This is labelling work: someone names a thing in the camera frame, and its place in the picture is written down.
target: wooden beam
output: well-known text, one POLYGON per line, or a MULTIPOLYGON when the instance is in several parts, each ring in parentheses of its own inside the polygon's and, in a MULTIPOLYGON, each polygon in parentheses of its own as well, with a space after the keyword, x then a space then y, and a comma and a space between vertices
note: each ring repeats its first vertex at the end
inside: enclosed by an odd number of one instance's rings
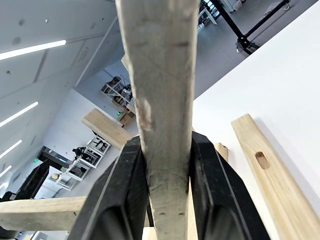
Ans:
POLYGON ((217 152, 228 162, 229 150, 226 146, 222 145, 220 142, 214 143, 214 148, 217 152))
POLYGON ((89 112, 82 122, 119 150, 121 150, 126 142, 132 138, 130 133, 113 122, 98 109, 93 109, 89 112))
POLYGON ((0 226, 17 231, 70 230, 86 197, 14 200, 0 203, 0 226))
POLYGON ((116 0, 159 240, 187 238, 197 0, 116 0))
POLYGON ((284 240, 320 237, 320 221, 270 142, 249 114, 232 123, 244 155, 284 240))

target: white ceiling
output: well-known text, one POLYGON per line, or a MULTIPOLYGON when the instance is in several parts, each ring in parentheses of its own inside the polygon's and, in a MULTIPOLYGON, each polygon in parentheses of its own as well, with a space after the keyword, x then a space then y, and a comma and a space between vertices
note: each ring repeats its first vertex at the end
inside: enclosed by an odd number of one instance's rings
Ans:
MULTIPOLYGON (((14 171, 36 156, 53 118, 116 16, 115 3, 107 0, 1 1, 0 53, 59 40, 66 40, 66 45, 0 60, 0 122, 39 102, 0 128, 0 153, 22 139, 0 159, 0 170, 5 164, 14 171)), ((123 53, 116 22, 81 79, 123 53)))

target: table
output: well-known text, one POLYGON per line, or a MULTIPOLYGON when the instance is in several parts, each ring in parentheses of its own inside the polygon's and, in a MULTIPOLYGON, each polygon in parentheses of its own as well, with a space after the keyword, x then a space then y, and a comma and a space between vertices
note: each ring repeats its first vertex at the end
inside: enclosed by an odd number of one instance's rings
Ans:
POLYGON ((279 235, 231 121, 251 114, 320 216, 319 12, 317 2, 193 102, 195 131, 229 148, 273 240, 279 235))

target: concrete floor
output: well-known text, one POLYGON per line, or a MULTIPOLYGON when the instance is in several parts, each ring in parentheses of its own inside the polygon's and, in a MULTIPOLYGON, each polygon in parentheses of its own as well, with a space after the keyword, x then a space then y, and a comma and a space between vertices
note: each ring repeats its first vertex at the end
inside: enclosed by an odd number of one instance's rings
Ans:
MULTIPOLYGON (((275 2, 277 0, 247 0, 237 12, 231 14, 231 17, 240 30, 246 33, 275 2)), ((278 11, 249 40, 258 45, 264 44, 315 2, 316 0, 291 0, 291 8, 288 11, 282 9, 278 11)), ((209 24, 198 33, 195 98, 248 57, 245 53, 237 53, 236 40, 236 35, 222 17, 217 19, 217 25, 209 24)), ((135 122, 130 128, 128 131, 132 135, 138 132, 135 122)), ((94 182, 115 159, 115 155, 119 154, 116 149, 110 149, 110 152, 103 158, 97 169, 88 173, 83 182, 75 186, 72 191, 60 190, 55 197, 86 196, 94 182)))

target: ceiling light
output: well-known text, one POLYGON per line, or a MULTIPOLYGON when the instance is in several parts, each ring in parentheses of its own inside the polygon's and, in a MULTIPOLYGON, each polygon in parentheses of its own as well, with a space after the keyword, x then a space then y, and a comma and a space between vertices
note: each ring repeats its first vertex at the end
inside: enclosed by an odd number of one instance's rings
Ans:
MULTIPOLYGON (((3 153, 0 154, 0 159, 2 159, 5 155, 7 155, 8 153, 10 153, 13 149, 15 149, 15 147, 17 147, 20 143, 22 143, 22 140, 20 139, 19 141, 17 141, 15 144, 13 144, 11 147, 9 147, 7 150, 5 150, 3 153)), ((8 166, 2 173, 0 173, 0 178, 3 174, 6 173, 6 171, 8 171, 11 168, 11 166, 8 166)))
POLYGON ((31 105, 27 106, 26 108, 22 109, 21 111, 18 111, 17 113, 8 117, 6 120, 3 120, 2 122, 0 122, 0 128, 2 126, 6 125, 7 123, 11 122, 12 120, 16 119, 20 115, 24 114, 25 112, 29 111, 30 109, 33 109, 37 105, 38 105, 38 102, 36 101, 36 102, 32 103, 31 105))
POLYGON ((8 172, 10 170, 10 168, 12 168, 11 165, 9 165, 5 170, 2 171, 2 173, 0 173, 0 178, 5 175, 6 172, 8 172))
POLYGON ((7 188, 9 186, 9 183, 8 182, 5 182, 5 183, 2 183, 0 185, 0 189, 2 189, 3 187, 7 188))
POLYGON ((44 50, 44 49, 59 47, 65 44, 66 44, 66 40, 61 40, 61 41, 54 41, 54 42, 49 42, 49 43, 35 45, 35 46, 29 46, 29 47, 25 47, 25 48, 13 50, 13 51, 7 51, 4 53, 0 53, 0 60, 20 56, 23 54, 29 54, 29 53, 33 53, 33 52, 44 50))

